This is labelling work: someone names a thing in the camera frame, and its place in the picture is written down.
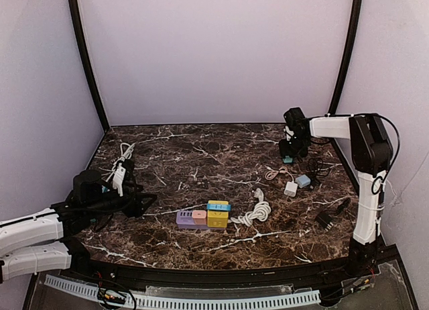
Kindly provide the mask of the white charger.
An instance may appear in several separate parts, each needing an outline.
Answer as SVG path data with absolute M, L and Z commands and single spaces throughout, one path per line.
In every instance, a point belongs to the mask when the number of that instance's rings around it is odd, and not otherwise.
M 284 195 L 289 197 L 295 197 L 297 190 L 298 190 L 298 184 L 292 181 L 288 181 L 284 189 Z

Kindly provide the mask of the purple power strip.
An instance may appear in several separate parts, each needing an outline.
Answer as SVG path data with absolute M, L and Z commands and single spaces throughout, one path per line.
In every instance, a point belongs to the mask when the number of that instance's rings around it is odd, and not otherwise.
M 192 219 L 193 211 L 178 211 L 176 214 L 176 224 L 180 229 L 208 229 L 206 225 L 196 225 Z

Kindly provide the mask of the pink charger plug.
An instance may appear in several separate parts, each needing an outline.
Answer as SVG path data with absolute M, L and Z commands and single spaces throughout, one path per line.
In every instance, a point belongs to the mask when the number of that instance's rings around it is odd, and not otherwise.
M 196 225 L 206 225 L 207 211 L 205 211 L 205 210 L 194 210 L 192 212 L 192 219 Z

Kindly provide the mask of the yellow cube socket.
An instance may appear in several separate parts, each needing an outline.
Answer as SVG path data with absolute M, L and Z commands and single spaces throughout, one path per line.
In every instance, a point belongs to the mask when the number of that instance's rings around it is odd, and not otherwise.
M 210 200 L 208 203 L 229 205 L 228 201 Z M 225 229 L 228 225 L 230 211 L 207 211 L 207 226 L 209 228 Z

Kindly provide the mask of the blue adapter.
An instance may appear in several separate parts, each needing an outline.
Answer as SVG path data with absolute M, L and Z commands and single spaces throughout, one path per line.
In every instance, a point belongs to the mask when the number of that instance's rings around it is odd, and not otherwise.
M 208 203 L 206 209 L 209 211 L 230 211 L 230 205 Z

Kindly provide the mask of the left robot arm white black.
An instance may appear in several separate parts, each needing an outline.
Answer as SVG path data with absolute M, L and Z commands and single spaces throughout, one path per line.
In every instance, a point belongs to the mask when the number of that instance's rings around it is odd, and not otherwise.
M 90 272 L 90 253 L 75 236 L 104 216 L 141 217 L 158 198 L 144 192 L 133 171 L 126 159 L 108 183 L 99 171 L 84 170 L 63 202 L 1 222 L 1 281 L 49 270 Z

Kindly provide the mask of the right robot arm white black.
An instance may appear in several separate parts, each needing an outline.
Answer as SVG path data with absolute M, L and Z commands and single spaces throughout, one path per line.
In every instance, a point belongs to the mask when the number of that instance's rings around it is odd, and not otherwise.
M 306 117 L 299 107 L 294 107 L 284 113 L 284 119 L 286 137 L 279 142 L 283 156 L 305 158 L 313 138 L 350 141 L 359 200 L 345 272 L 349 276 L 364 274 L 376 263 L 385 182 L 400 150 L 392 145 L 384 126 L 387 118 L 377 113 Z

